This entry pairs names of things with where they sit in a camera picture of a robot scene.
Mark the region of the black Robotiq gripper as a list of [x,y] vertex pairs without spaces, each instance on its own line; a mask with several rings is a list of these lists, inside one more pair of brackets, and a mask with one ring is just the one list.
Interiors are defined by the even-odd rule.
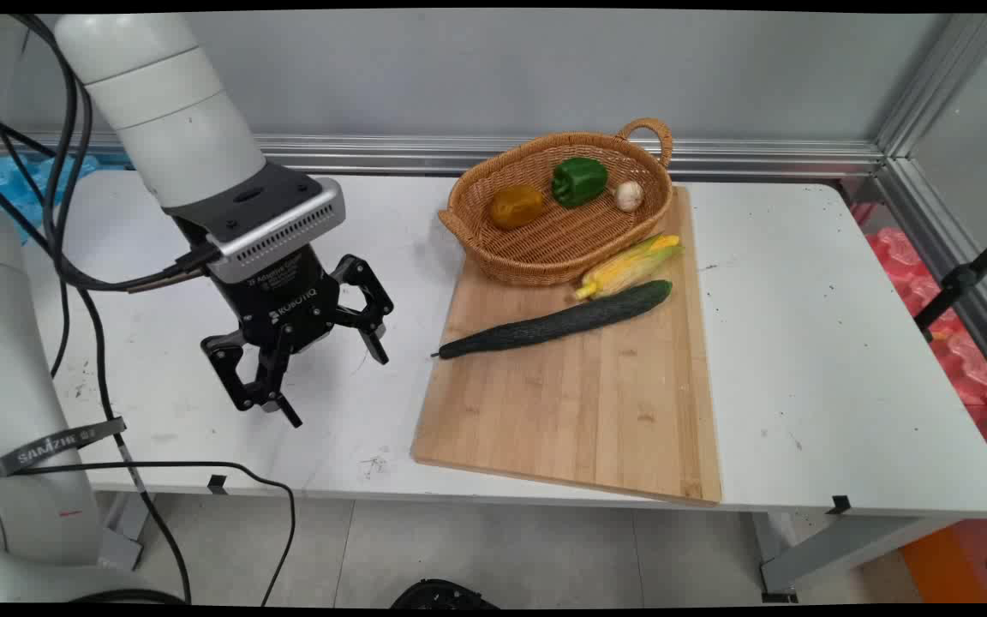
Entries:
[[[394,302],[363,259],[345,255],[330,277],[312,247],[306,246],[238,284],[217,282],[220,294],[236,313],[239,331],[206,337],[200,348],[238,410],[255,406],[266,413],[278,410],[291,426],[302,426],[282,392],[290,356],[326,335],[325,321],[314,316],[314,309],[337,301],[339,286],[346,285],[360,290],[364,308],[356,311],[338,303],[329,321],[356,329],[368,354],[385,366],[389,358],[381,336],[386,329],[384,317],[394,311]],[[244,382],[236,367],[248,346],[257,346],[258,359],[254,379]]]

